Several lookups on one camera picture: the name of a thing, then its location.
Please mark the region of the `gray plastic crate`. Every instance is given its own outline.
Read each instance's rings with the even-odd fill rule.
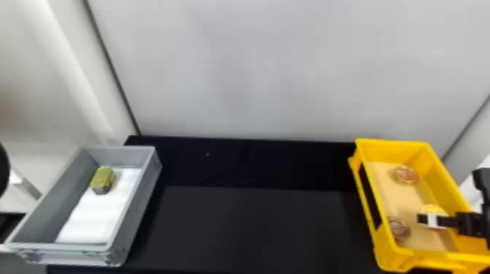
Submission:
[[[110,240],[103,244],[56,243],[99,166],[140,168]],[[30,263],[43,265],[120,266],[128,256],[162,165],[152,146],[86,146],[72,157],[49,192],[7,238],[7,248]]]

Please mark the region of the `yellow tray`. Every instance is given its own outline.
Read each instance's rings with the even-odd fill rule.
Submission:
[[[405,273],[425,267],[478,273],[490,265],[485,239],[461,236],[452,228],[429,230],[414,221],[422,203],[436,204],[450,216],[457,211],[472,211],[429,144],[358,138],[356,146],[349,165],[373,239],[376,262],[382,270]],[[396,165],[415,168],[420,177],[418,185],[386,181],[389,176],[381,170],[389,172]],[[411,242],[395,241],[387,214],[409,219]]]

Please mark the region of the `white backdrop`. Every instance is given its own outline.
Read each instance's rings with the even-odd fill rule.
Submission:
[[[89,2],[143,134],[443,154],[489,93],[487,0]]]

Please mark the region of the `black object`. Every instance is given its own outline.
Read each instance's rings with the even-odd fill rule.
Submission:
[[[353,143],[130,136],[162,162],[126,263],[48,273],[382,273]],[[411,273],[447,273],[413,270]]]
[[[0,243],[7,239],[24,215],[24,213],[0,213]]]
[[[0,197],[4,194],[9,183],[10,163],[7,152],[0,144]]]

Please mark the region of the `tabletop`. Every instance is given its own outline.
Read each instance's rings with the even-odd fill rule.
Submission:
[[[382,273],[347,165],[353,143],[125,144],[155,146],[163,165],[126,263],[48,273]]]

